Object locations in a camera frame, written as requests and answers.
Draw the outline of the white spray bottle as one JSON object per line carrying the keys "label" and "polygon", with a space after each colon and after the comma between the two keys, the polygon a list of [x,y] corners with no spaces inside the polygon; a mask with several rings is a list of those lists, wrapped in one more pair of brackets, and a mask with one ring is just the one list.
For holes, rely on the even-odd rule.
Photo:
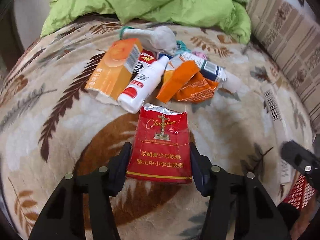
{"label": "white spray bottle", "polygon": [[160,83],[168,62],[169,58],[162,56],[136,75],[118,96],[119,105],[129,113],[138,113],[144,101]]}

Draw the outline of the white barcode paper strip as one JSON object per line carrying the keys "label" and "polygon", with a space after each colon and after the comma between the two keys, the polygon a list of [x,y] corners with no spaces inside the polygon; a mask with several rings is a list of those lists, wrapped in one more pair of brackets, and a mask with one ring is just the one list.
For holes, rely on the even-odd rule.
{"label": "white barcode paper strip", "polygon": [[279,168],[280,168],[280,183],[287,184],[292,182],[292,168],[291,166],[282,158],[281,150],[285,142],[289,141],[289,136],[287,132],[287,127],[283,114],[280,111],[278,99],[273,86],[269,83],[262,85],[261,91],[263,93],[266,107],[271,116],[274,133],[276,136],[276,143],[279,152]]}

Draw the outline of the red cigarette pack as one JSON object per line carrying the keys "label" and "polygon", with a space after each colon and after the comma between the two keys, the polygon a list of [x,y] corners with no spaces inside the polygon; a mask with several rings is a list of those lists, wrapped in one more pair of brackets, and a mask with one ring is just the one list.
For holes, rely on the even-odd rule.
{"label": "red cigarette pack", "polygon": [[141,107],[126,176],[162,183],[192,182],[187,112],[150,103]]}

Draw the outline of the teal tissue pack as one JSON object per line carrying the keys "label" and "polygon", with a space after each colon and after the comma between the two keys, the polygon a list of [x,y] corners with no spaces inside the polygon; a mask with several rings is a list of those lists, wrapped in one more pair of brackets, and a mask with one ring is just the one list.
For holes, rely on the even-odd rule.
{"label": "teal tissue pack", "polygon": [[176,52],[175,54],[178,55],[178,54],[181,54],[183,52],[188,52],[190,53],[191,50],[187,48],[187,46],[185,45],[185,43],[183,41],[176,41]]}

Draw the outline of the orange carton box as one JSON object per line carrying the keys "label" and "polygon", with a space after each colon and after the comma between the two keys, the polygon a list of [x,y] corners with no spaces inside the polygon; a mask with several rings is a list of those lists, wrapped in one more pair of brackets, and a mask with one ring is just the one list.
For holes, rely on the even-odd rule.
{"label": "orange carton box", "polygon": [[100,103],[117,105],[117,98],[129,84],[142,50],[138,38],[113,42],[87,81],[85,90]]}

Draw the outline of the red white cigarette box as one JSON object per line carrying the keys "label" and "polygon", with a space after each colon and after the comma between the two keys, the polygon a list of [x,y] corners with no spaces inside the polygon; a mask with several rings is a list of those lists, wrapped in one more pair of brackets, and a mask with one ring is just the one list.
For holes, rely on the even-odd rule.
{"label": "red white cigarette box", "polygon": [[143,69],[156,61],[155,54],[152,51],[145,50],[141,52],[138,61],[133,70],[133,76],[139,74]]}

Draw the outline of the striped beige pillow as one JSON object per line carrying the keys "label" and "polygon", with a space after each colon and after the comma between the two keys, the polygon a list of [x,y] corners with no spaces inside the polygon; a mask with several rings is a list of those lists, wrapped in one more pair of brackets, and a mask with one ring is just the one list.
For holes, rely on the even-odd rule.
{"label": "striped beige pillow", "polygon": [[319,24],[285,0],[251,0],[252,33],[263,45],[319,132]]}

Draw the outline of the crumpled pink paper ball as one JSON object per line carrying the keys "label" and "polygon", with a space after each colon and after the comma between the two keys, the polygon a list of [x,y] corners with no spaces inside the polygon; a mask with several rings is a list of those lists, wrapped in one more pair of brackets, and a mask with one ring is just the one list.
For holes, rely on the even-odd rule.
{"label": "crumpled pink paper ball", "polygon": [[204,59],[204,60],[207,60],[207,59],[208,59],[208,58],[207,58],[207,55],[206,55],[205,53],[203,53],[203,52],[200,52],[200,51],[192,51],[191,53],[194,54],[194,55],[196,55],[197,57],[200,57],[200,58]]}

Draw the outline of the white blue medicine box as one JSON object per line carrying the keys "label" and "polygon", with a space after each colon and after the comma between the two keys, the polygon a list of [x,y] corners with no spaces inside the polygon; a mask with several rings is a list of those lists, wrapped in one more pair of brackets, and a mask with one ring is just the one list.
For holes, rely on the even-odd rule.
{"label": "white blue medicine box", "polygon": [[179,55],[185,61],[194,61],[200,69],[200,73],[207,79],[219,83],[219,88],[223,88],[236,93],[241,87],[241,80],[227,72],[224,68],[214,64],[208,60],[202,59],[192,53],[183,52]]}

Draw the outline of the green duvet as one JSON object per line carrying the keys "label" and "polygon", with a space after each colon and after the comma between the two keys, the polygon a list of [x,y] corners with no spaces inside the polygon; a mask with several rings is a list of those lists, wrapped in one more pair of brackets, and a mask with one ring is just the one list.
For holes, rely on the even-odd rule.
{"label": "green duvet", "polygon": [[51,0],[41,36],[45,37],[80,16],[115,14],[122,25],[132,19],[172,22],[192,27],[219,27],[238,43],[247,44],[251,20],[250,0]]}

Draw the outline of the white sock green cuff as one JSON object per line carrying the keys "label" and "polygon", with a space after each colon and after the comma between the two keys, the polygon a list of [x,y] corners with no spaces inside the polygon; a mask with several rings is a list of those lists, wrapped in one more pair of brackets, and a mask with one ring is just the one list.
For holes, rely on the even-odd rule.
{"label": "white sock green cuff", "polygon": [[154,30],[122,27],[119,37],[121,40],[138,38],[143,48],[154,52],[164,52],[174,55],[177,50],[176,36],[167,26],[159,26]]}

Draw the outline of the orange wrapper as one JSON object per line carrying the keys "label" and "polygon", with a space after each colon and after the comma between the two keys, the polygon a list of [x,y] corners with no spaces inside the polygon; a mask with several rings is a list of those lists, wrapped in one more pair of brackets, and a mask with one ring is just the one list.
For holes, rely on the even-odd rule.
{"label": "orange wrapper", "polygon": [[205,78],[200,67],[206,60],[191,53],[181,53],[171,58],[163,74],[163,84],[157,99],[201,103],[214,96],[219,83]]}

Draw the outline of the red plastic basket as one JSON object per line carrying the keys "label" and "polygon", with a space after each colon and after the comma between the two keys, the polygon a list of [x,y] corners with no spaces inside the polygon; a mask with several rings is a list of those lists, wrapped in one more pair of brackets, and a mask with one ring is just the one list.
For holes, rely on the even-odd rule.
{"label": "red plastic basket", "polygon": [[315,189],[307,182],[306,178],[300,174],[296,183],[293,185],[284,203],[290,204],[297,210],[307,206],[311,197],[315,194]]}

